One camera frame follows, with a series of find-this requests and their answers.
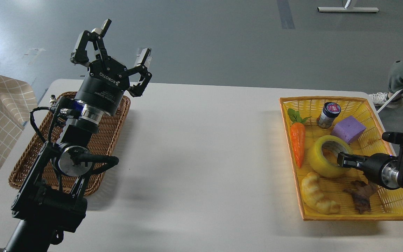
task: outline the robotic arm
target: robotic arm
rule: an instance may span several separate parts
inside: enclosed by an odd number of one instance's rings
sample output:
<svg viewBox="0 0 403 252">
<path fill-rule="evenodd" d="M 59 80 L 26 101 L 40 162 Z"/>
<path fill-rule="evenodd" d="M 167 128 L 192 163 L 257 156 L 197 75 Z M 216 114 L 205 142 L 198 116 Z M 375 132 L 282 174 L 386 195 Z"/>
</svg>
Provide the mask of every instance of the robotic arm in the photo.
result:
<svg viewBox="0 0 403 252">
<path fill-rule="evenodd" d="M 403 188 L 403 133 L 385 132 L 382 139 L 400 146 L 399 156 L 376 153 L 371 156 L 339 153 L 337 163 L 346 168 L 356 168 L 381 187 L 389 190 Z"/>
<path fill-rule="evenodd" d="M 142 50 L 131 69 L 108 56 L 103 37 L 111 24 L 107 19 L 102 28 L 80 34 L 71 62 L 88 68 L 74 99 L 51 97 L 51 107 L 37 107 L 30 113 L 35 132 L 44 142 L 38 156 L 21 186 L 12 205 L 12 216 L 20 219 L 5 251 L 46 252 L 50 244 L 59 244 L 63 232 L 75 232 L 85 218 L 87 201 L 83 198 L 88 181 L 118 164 L 115 156 L 93 155 L 86 148 L 93 134 L 99 132 L 99 122 L 104 114 L 113 116 L 125 91 L 133 97 L 141 96 L 152 74 L 145 63 L 150 48 Z M 97 52 L 90 62 L 86 45 L 92 42 Z M 128 77 L 139 73 L 140 80 L 130 86 Z M 53 113 L 48 136 L 44 137 L 35 125 L 33 112 L 49 110 Z M 57 142 L 51 135 L 56 125 L 63 126 Z M 51 161 L 57 175 L 59 190 L 52 189 L 42 178 L 44 168 Z M 96 163 L 104 163 L 94 169 Z M 62 190 L 62 176 L 76 177 L 70 193 Z"/>
</svg>

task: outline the brown wicker basket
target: brown wicker basket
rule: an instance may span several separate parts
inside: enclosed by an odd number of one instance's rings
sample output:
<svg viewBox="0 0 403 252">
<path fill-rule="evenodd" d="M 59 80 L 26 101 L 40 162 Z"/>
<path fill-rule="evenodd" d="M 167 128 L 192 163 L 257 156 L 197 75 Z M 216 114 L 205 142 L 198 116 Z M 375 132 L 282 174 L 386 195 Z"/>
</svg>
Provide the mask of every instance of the brown wicker basket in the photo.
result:
<svg viewBox="0 0 403 252">
<path fill-rule="evenodd" d="M 77 92 L 65 92 L 61 94 L 61 96 L 66 96 L 70 99 L 74 98 Z M 130 99 L 126 96 L 122 97 L 122 100 L 119 104 L 118 109 L 116 110 L 116 114 L 114 116 L 104 115 L 99 123 L 99 133 L 93 134 L 91 136 L 90 142 L 88 143 L 88 150 L 92 154 L 96 155 L 111 155 L 113 153 L 113 149 L 117 143 L 120 131 L 122 129 L 123 123 L 128 113 L 128 109 L 130 108 Z M 52 113 L 49 112 L 46 117 L 43 119 L 40 124 L 39 130 L 43 135 L 48 134 L 49 126 L 52 120 Z M 52 141 L 55 142 L 59 135 L 61 134 L 62 129 L 60 127 L 55 127 L 52 133 Z M 29 145 L 27 145 L 26 150 L 24 150 L 21 158 L 16 163 L 13 171 L 11 172 L 8 182 L 9 185 L 15 189 L 19 189 L 24 182 L 27 174 L 29 173 L 30 168 L 35 162 L 38 153 L 40 152 L 40 148 L 43 143 L 37 134 L 34 134 Z M 102 164 L 96 164 L 95 169 L 102 166 Z M 90 195 L 94 193 L 100 186 L 102 179 L 104 178 L 104 173 L 92 175 L 90 181 L 88 183 L 88 187 L 85 190 L 85 195 Z M 58 188 L 58 181 L 54 170 L 52 168 L 51 162 L 48 163 L 43 172 L 43 178 L 48 181 L 48 185 L 53 188 Z M 75 177 L 66 177 L 62 178 L 63 191 L 66 193 L 70 192 L 72 185 L 74 184 Z"/>
</svg>

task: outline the orange carrot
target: orange carrot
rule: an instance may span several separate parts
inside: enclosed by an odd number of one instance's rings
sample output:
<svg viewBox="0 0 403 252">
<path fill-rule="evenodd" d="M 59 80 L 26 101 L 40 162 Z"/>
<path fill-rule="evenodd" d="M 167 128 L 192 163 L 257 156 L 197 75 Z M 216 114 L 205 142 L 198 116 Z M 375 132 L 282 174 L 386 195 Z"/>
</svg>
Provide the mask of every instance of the orange carrot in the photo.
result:
<svg viewBox="0 0 403 252">
<path fill-rule="evenodd" d="M 290 127 L 291 147 L 293 149 L 293 155 L 295 156 L 296 165 L 301 168 L 304 161 L 304 141 L 306 137 L 304 123 L 310 117 L 302 118 L 298 110 L 295 111 L 291 108 L 289 108 L 287 112 L 290 120 L 293 121 Z"/>
</svg>

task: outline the tape roll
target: tape roll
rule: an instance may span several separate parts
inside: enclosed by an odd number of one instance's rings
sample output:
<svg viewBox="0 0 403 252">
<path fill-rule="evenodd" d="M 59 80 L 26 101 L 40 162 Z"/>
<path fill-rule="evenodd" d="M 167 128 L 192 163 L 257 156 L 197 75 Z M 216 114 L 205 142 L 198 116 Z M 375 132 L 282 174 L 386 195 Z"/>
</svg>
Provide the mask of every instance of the tape roll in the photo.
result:
<svg viewBox="0 0 403 252">
<path fill-rule="evenodd" d="M 340 152 L 352 154 L 351 147 L 342 139 L 333 136 L 325 135 L 320 137 L 307 152 L 307 160 L 310 166 L 323 177 L 334 178 L 343 175 L 351 168 L 343 168 L 337 163 L 329 162 L 324 154 L 323 149 L 329 150 L 337 157 Z"/>
</svg>

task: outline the gray floor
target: gray floor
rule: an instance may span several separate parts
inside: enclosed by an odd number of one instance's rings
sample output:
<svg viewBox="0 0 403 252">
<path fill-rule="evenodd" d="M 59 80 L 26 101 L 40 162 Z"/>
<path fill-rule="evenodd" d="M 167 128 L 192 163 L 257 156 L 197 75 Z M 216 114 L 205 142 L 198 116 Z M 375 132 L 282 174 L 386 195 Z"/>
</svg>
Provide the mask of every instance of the gray floor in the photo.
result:
<svg viewBox="0 0 403 252">
<path fill-rule="evenodd" d="M 403 60 L 403 1 L 356 5 L 379 13 L 317 11 L 341 5 L 0 0 L 0 75 L 31 83 L 37 98 L 56 79 L 82 78 L 86 68 L 69 62 L 77 36 L 110 18 L 108 54 L 131 66 L 138 48 L 152 48 L 152 82 L 387 91 L 391 64 Z M 387 131 L 403 132 L 403 107 L 387 108 L 380 117 Z"/>
</svg>

